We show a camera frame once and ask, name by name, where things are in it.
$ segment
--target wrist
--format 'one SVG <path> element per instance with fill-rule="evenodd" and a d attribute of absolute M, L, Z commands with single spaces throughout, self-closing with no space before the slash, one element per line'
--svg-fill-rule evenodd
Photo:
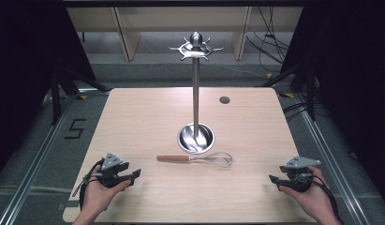
<path fill-rule="evenodd" d="M 340 222 L 336 217 L 321 217 L 317 219 L 320 225 L 339 225 Z"/>
<path fill-rule="evenodd" d="M 73 222 L 73 225 L 87 225 L 92 224 L 96 218 L 98 217 L 99 213 L 95 213 L 95 211 L 89 211 L 86 209 L 81 210 L 78 217 Z"/>

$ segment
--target whisk handle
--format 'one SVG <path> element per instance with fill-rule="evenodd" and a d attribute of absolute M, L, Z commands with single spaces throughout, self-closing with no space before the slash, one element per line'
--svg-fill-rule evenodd
<path fill-rule="evenodd" d="M 189 156 L 156 156 L 158 161 L 189 161 Z"/>

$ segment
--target hand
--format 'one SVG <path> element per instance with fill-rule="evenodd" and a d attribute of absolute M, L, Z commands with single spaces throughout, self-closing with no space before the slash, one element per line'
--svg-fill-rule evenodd
<path fill-rule="evenodd" d="M 98 173 L 100 166 L 96 166 L 93 169 L 93 173 Z M 87 185 L 84 193 L 84 203 L 81 213 L 73 222 L 74 225 L 78 224 L 91 224 L 94 222 L 98 215 L 107 210 L 113 197 L 120 191 L 125 190 L 131 183 L 126 180 L 115 187 L 104 187 L 94 176 L 90 177 L 90 183 Z"/>
<path fill-rule="evenodd" d="M 309 167 L 309 170 L 314 176 L 319 177 L 324 182 L 324 185 L 329 188 L 320 169 Z M 321 183 L 317 177 L 314 177 L 314 180 Z M 317 185 L 312 184 L 311 187 L 304 193 L 300 193 L 290 187 L 284 186 L 280 186 L 279 189 L 291 198 L 295 199 L 305 213 L 315 219 L 319 224 L 340 224 L 334 215 L 329 197 Z"/>

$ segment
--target black wire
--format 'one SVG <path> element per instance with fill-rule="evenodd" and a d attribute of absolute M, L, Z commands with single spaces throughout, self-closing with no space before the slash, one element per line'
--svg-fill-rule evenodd
<path fill-rule="evenodd" d="M 277 42 L 279 42 L 279 43 L 281 43 L 283 46 L 287 47 L 287 48 L 283 48 L 283 47 L 281 47 L 281 48 L 283 48 L 283 49 L 285 49 L 285 50 L 288 50 L 288 49 L 289 49 L 289 45 L 288 45 L 288 44 L 283 43 L 282 41 L 280 41 L 280 40 L 279 40 L 278 38 L 276 38 L 276 37 L 272 37 L 272 38 L 275 38 L 275 39 L 277 40 Z"/>
<path fill-rule="evenodd" d="M 275 44 L 263 40 L 261 37 L 259 37 L 259 36 L 256 34 L 256 32 L 253 32 L 253 34 L 254 34 L 254 36 L 256 36 L 256 38 L 258 38 L 261 42 L 264 42 L 265 44 L 272 45 L 272 46 L 275 46 L 275 47 L 276 47 Z M 279 46 L 279 48 L 282 49 L 282 50 L 286 50 L 286 51 L 288 50 L 288 48 L 285 48 L 285 47 L 282 47 L 282 46 Z"/>
<path fill-rule="evenodd" d="M 285 109 L 283 109 L 283 113 L 286 113 L 288 111 L 291 111 L 291 110 L 294 110 L 298 107 L 302 107 L 303 105 L 306 105 L 306 103 L 297 103 L 297 104 L 294 104 L 294 105 L 290 105 L 288 107 L 286 107 Z"/>
<path fill-rule="evenodd" d="M 304 111 L 307 111 L 307 110 L 308 110 L 307 108 L 304 108 L 304 109 L 302 109 L 302 110 L 296 112 L 295 114 L 286 117 L 286 120 L 289 122 L 292 118 L 294 118 L 294 116 L 296 116 L 297 114 L 302 113 L 302 112 L 304 112 Z"/>
<path fill-rule="evenodd" d="M 335 197 L 334 195 L 332 194 L 332 192 L 326 187 L 324 181 L 320 178 L 320 177 L 317 177 L 315 175 L 313 175 L 313 177 L 316 177 L 321 183 L 313 180 L 313 179 L 310 179 L 310 178 L 305 178 L 306 180 L 312 182 L 313 184 L 317 185 L 319 188 L 321 188 L 324 193 L 327 195 L 327 197 L 329 198 L 330 200 L 330 203 L 332 204 L 332 208 L 333 208 L 333 212 L 334 212 L 334 215 L 335 215 L 335 218 L 338 219 L 338 221 L 340 221 L 341 224 L 344 224 L 344 221 L 341 219 L 341 217 L 339 217 L 338 215 L 338 206 L 337 206 L 337 201 L 335 200 Z"/>
<path fill-rule="evenodd" d="M 273 69 L 270 69 L 270 68 L 267 68 L 265 67 L 262 63 L 261 63 L 261 53 L 264 53 L 266 54 L 268 57 L 272 58 L 274 61 L 278 62 L 279 64 L 282 64 L 281 61 L 279 61 L 277 58 L 275 58 L 273 55 L 269 54 L 268 52 L 264 51 L 262 48 L 260 48 L 259 46 L 257 46 L 255 43 L 253 43 L 253 41 L 250 40 L 250 38 L 248 38 L 248 36 L 246 36 L 247 40 L 256 48 L 259 50 L 259 65 L 268 70 L 268 71 L 271 71 L 271 72 L 280 72 L 279 70 L 273 70 Z"/>
<path fill-rule="evenodd" d="M 264 53 L 266 54 L 268 57 L 272 58 L 274 61 L 278 62 L 279 64 L 282 64 L 282 61 L 280 61 L 279 59 L 277 59 L 276 57 L 274 57 L 273 55 L 271 55 L 269 52 L 266 52 L 265 50 L 263 50 L 261 47 L 259 47 L 258 45 L 256 45 L 253 41 L 250 40 L 249 37 L 246 37 L 247 40 L 256 48 L 259 50 L 260 53 Z"/>
<path fill-rule="evenodd" d="M 269 21 L 269 24 L 266 22 L 265 17 L 263 15 L 260 7 L 259 7 L 259 13 L 260 13 L 262 19 L 264 20 L 265 26 L 267 27 L 267 33 L 265 35 L 265 39 L 268 37 L 268 33 L 269 33 L 270 36 L 274 39 L 274 43 L 275 43 L 275 46 L 276 46 L 277 53 L 279 54 L 281 60 L 283 61 L 282 55 L 283 55 L 283 57 L 285 57 L 285 55 L 283 54 L 283 52 L 280 49 L 280 46 L 277 43 L 279 40 L 274 35 L 274 20 L 273 20 L 274 8 L 270 7 L 270 21 Z"/>

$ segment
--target stainless steel stand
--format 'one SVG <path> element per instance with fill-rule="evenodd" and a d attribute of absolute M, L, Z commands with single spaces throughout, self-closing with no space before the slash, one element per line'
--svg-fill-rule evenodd
<path fill-rule="evenodd" d="M 207 43 L 208 39 L 203 42 L 201 34 L 195 32 L 191 35 L 190 41 L 184 37 L 185 44 L 180 48 L 170 48 L 171 50 L 178 50 L 180 54 L 186 58 L 192 58 L 194 76 L 193 76 L 193 123 L 183 127 L 177 136 L 177 141 L 180 147 L 189 154 L 201 154 L 210 150 L 215 142 L 215 135 L 213 131 L 199 123 L 199 86 L 200 86 L 200 59 L 209 60 L 209 56 L 214 51 L 222 49 L 212 49 Z"/>

